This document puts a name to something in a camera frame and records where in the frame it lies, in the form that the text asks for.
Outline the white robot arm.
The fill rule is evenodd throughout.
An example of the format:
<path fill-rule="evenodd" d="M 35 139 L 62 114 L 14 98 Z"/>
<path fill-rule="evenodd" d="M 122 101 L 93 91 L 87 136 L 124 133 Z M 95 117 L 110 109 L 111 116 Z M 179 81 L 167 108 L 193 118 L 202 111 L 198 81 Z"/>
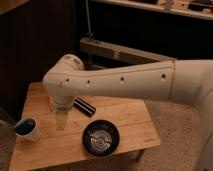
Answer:
<path fill-rule="evenodd" d="M 64 55 L 43 77 L 54 107 L 68 111 L 81 95 L 172 101 L 194 106 L 201 143 L 193 171 L 213 171 L 213 60 L 174 60 L 86 71 L 81 59 Z"/>

